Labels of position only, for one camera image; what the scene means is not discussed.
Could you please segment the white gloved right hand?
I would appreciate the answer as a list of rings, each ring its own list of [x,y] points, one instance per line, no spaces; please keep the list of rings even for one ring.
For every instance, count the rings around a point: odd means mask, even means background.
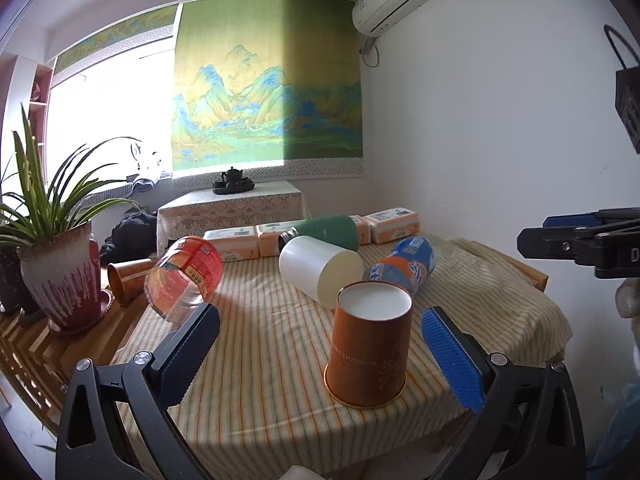
[[[615,305],[621,318],[630,322],[636,347],[640,347],[640,278],[626,278],[616,289]]]

